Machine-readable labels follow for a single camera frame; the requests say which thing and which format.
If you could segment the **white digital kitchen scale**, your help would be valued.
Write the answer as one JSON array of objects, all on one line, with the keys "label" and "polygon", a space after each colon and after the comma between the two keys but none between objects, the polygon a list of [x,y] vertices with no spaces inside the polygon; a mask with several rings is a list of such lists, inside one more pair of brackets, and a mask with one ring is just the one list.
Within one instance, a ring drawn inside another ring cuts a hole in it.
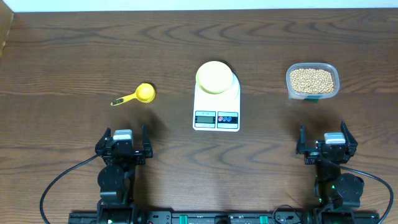
[{"label": "white digital kitchen scale", "polygon": [[195,84],[193,123],[196,131],[238,132],[241,121],[240,83],[232,73],[230,88],[220,94],[210,94]]}]

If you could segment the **yellow measuring scoop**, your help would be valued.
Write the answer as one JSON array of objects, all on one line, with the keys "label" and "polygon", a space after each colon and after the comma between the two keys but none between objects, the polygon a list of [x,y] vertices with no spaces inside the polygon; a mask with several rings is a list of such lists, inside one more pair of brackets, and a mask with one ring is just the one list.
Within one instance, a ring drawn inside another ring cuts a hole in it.
[{"label": "yellow measuring scoop", "polygon": [[131,100],[150,103],[155,99],[155,96],[155,88],[150,83],[142,83],[136,88],[134,93],[113,100],[111,106],[118,106]]}]

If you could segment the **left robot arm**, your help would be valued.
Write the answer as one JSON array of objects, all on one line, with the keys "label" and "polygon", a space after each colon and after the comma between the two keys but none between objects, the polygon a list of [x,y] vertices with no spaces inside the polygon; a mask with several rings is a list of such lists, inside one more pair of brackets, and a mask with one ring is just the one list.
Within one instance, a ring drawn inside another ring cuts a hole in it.
[{"label": "left robot arm", "polygon": [[134,149],[132,130],[107,129],[95,146],[95,153],[106,167],[98,174],[101,200],[97,204],[96,223],[147,223],[147,213],[134,203],[136,167],[153,157],[153,149],[142,127],[142,149]]}]

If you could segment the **pale yellow bowl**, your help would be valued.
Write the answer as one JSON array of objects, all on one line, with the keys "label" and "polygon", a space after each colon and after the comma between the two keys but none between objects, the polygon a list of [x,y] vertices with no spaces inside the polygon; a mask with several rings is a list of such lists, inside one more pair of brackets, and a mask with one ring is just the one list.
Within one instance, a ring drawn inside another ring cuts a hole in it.
[{"label": "pale yellow bowl", "polygon": [[227,64],[219,61],[204,63],[196,74],[197,85],[210,94],[220,94],[233,84],[233,73]]}]

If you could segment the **clear plastic container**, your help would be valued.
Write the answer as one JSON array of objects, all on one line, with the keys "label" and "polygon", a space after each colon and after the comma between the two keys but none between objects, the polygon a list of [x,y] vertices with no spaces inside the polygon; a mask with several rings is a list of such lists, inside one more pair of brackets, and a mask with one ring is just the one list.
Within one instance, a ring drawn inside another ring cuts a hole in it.
[{"label": "clear plastic container", "polygon": [[336,68],[328,63],[296,63],[286,72],[288,96],[295,100],[334,97],[340,90]]}]

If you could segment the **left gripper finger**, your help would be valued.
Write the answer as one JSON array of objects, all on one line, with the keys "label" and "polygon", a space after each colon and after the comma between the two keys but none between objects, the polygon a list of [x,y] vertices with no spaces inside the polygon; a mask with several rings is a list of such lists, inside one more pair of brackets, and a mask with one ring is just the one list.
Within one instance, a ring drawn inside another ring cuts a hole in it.
[{"label": "left gripper finger", "polygon": [[103,155],[105,149],[106,149],[106,143],[108,141],[108,138],[111,137],[111,129],[107,128],[106,131],[104,132],[103,136],[101,137],[101,139],[97,142],[96,146],[95,146],[95,153],[98,156]]},{"label": "left gripper finger", "polygon": [[152,144],[150,142],[148,133],[147,133],[147,126],[143,125],[142,127],[142,146],[144,155],[146,158],[153,158],[153,149]]}]

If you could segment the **soybeans in container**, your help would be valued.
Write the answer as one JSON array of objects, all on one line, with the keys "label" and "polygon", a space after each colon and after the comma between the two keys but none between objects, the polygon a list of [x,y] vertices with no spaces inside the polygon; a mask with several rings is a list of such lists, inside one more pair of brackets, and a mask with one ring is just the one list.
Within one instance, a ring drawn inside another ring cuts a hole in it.
[{"label": "soybeans in container", "polygon": [[326,70],[300,68],[290,73],[292,88],[299,93],[324,94],[335,90],[332,74]]}]

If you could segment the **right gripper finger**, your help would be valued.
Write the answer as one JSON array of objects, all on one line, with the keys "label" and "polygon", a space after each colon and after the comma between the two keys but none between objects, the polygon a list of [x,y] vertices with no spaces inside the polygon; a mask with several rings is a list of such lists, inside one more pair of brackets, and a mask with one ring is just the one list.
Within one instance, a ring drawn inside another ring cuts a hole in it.
[{"label": "right gripper finger", "polygon": [[341,122],[341,132],[346,140],[346,148],[350,155],[354,155],[358,146],[357,140],[353,137],[353,135],[349,132],[346,123],[344,121]]},{"label": "right gripper finger", "polygon": [[306,139],[304,125],[300,126],[300,136],[296,145],[296,154],[304,154],[306,151]]}]

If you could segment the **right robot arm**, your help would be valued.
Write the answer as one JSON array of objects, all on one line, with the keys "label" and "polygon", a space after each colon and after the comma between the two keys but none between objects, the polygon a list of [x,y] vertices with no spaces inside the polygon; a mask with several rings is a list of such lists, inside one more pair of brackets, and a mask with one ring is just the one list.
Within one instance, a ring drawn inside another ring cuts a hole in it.
[{"label": "right robot arm", "polygon": [[304,213],[303,223],[354,223],[353,210],[360,207],[364,181],[342,173],[340,165],[354,156],[358,142],[345,122],[339,133],[326,133],[315,147],[306,146],[305,128],[300,127],[296,153],[304,155],[306,165],[316,167],[314,193],[320,205]]}]

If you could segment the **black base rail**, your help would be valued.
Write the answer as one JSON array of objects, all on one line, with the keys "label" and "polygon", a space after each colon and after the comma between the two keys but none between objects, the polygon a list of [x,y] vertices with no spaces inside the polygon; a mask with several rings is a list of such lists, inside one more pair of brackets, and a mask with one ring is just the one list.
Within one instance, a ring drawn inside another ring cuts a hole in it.
[{"label": "black base rail", "polygon": [[151,211],[138,214],[127,220],[96,213],[70,213],[68,223],[146,223],[146,224],[273,224],[273,223],[317,223],[311,213],[277,210],[266,213],[176,213]]}]

